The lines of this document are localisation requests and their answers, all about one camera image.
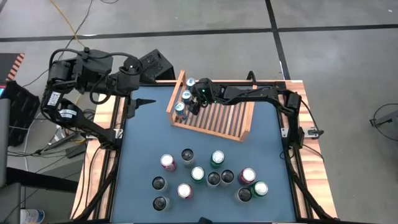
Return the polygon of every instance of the concrete floor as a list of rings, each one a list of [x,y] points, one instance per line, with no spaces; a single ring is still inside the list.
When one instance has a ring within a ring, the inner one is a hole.
[[[72,25],[78,27],[90,0],[57,0],[56,3]],[[398,24],[396,1],[271,0],[271,3],[278,27]],[[116,4],[94,0],[79,34],[245,27],[271,27],[263,0],[120,0]],[[0,30],[0,38],[71,34],[48,0],[8,0],[0,13]],[[320,144],[338,216],[357,222],[395,223],[398,219],[398,143],[378,134],[368,119],[379,106],[398,100],[397,29],[286,32],[280,33],[280,38],[291,79],[304,80],[315,119],[325,130]],[[175,71],[185,69],[195,78],[245,78],[249,70],[260,79],[283,78],[272,33],[82,41],[92,49],[128,52],[137,57],[159,49]],[[3,42],[0,52],[26,53],[16,77],[23,85],[42,73],[50,54],[66,43],[64,40]],[[70,47],[81,49],[76,42]],[[122,61],[123,58],[115,58],[114,68]],[[41,95],[45,80],[41,78],[29,90]],[[86,99],[80,106],[93,107]],[[32,128],[35,131],[29,138],[29,152],[43,147],[54,130],[46,121],[37,122]],[[383,131],[398,138],[387,128]],[[33,171],[49,163],[44,159],[29,161]],[[64,169],[56,170],[66,172],[71,161],[60,164]],[[10,159],[9,166],[24,169],[24,161]],[[43,202],[55,198],[49,194],[41,197]],[[48,208],[44,203],[35,206]],[[48,221],[65,220],[72,203],[72,200],[64,203],[59,213],[51,212]]]

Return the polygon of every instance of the green can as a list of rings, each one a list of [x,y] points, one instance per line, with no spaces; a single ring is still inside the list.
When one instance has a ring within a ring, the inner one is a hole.
[[[205,179],[205,170],[202,167],[194,167],[191,171],[191,178],[196,183],[203,182]]]
[[[214,151],[210,157],[210,166],[219,168],[224,162],[224,153],[220,150]]]
[[[250,191],[255,197],[263,197],[268,193],[268,186],[263,181],[257,181],[250,185]]]

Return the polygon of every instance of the can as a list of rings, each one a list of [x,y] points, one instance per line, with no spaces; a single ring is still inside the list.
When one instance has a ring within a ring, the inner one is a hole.
[[[170,154],[164,154],[161,158],[160,158],[160,163],[162,164],[162,167],[170,172],[173,172],[176,170],[177,165],[174,161],[174,158],[172,157],[172,155]]]
[[[168,190],[167,181],[163,177],[155,177],[152,180],[152,186],[155,190],[160,192],[165,192]]]
[[[191,98],[192,98],[192,94],[189,90],[184,90],[182,92],[182,101],[185,104],[189,104],[189,102],[191,102]]]
[[[45,213],[40,209],[21,209],[19,215],[20,224],[40,224],[44,220]]]
[[[187,84],[189,90],[192,90],[192,87],[194,86],[195,82],[196,81],[194,78],[188,78],[185,84]]]
[[[252,195],[251,195],[250,189],[248,189],[246,187],[241,187],[235,193],[235,198],[239,202],[248,202],[248,201],[250,201],[251,197],[252,197]]]
[[[184,120],[187,118],[187,115],[184,113],[185,104],[181,101],[178,101],[174,104],[175,113],[177,114],[178,118]]]
[[[172,203],[168,197],[157,197],[153,203],[154,209],[157,211],[167,211],[171,208]]]
[[[202,167],[194,167],[191,171],[191,178],[196,183],[203,182],[205,179],[205,170]]]
[[[195,165],[195,159],[193,158],[192,149],[184,149],[181,152],[181,157],[186,167],[193,167]]]
[[[257,181],[250,185],[250,191],[255,197],[262,197],[268,193],[268,186],[263,181]]]
[[[243,169],[238,176],[238,181],[242,185],[251,184],[256,178],[256,172],[252,168]]]
[[[189,199],[193,197],[193,189],[189,184],[180,184],[177,188],[177,193],[182,199]]]
[[[234,180],[234,173],[230,170],[224,170],[221,173],[221,182],[220,185],[223,187],[228,186]]]
[[[207,181],[207,186],[215,188],[220,184],[221,177],[216,172],[211,172],[207,176],[206,181]]]
[[[214,151],[210,157],[210,166],[219,168],[224,162],[224,153],[220,150]]]

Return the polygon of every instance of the wooden slat tray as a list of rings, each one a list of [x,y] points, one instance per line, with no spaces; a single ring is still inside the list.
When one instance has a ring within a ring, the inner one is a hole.
[[[254,102],[238,103],[231,106],[213,103],[206,108],[201,108],[197,116],[185,109],[187,119],[182,121],[175,113],[174,104],[182,101],[182,92],[186,88],[185,71],[181,70],[166,109],[171,125],[235,141],[243,142],[245,140],[250,132]]]

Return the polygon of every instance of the can lid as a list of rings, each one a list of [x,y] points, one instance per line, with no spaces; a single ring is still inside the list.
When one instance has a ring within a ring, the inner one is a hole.
[[[183,99],[189,99],[191,97],[191,92],[189,90],[184,90],[182,92],[182,98]]]
[[[266,183],[263,181],[259,181],[255,184],[254,190],[256,191],[257,194],[259,195],[265,195],[268,192],[268,186]]]
[[[191,159],[193,159],[193,151],[191,149],[184,149],[181,152],[181,157],[185,161],[190,161]]]
[[[154,200],[154,209],[157,211],[162,211],[167,205],[166,198],[164,197],[157,197]]]
[[[191,171],[192,178],[200,180],[205,176],[205,171],[202,167],[194,167]]]
[[[188,184],[180,184],[177,192],[181,197],[188,197],[191,194],[191,187]]]
[[[222,163],[224,161],[224,153],[217,150],[217,151],[213,152],[212,159],[213,159],[213,162],[215,162],[215,163]]]
[[[164,188],[165,184],[166,184],[166,181],[163,177],[155,177],[152,181],[152,186],[156,190],[160,190],[160,189]]]
[[[181,101],[176,102],[175,105],[174,105],[174,109],[177,110],[177,111],[184,110],[184,107],[185,107],[185,104],[183,102],[181,102]]]
[[[234,173],[230,170],[224,170],[221,173],[221,180],[223,180],[226,183],[230,183],[232,182],[232,180],[234,179]]]
[[[256,178],[256,173],[252,168],[246,168],[243,170],[242,176],[247,181],[253,181]]]
[[[170,154],[164,154],[162,158],[160,158],[160,163],[163,166],[169,166],[173,163],[173,157]]]
[[[188,78],[186,84],[188,86],[193,86],[193,84],[195,84],[195,79],[194,78]]]
[[[220,182],[220,175],[218,175],[216,172],[211,172],[207,176],[207,181],[211,185],[217,185]]]
[[[238,197],[243,202],[248,202],[251,199],[251,192],[249,189],[242,187],[241,189],[238,190]]]

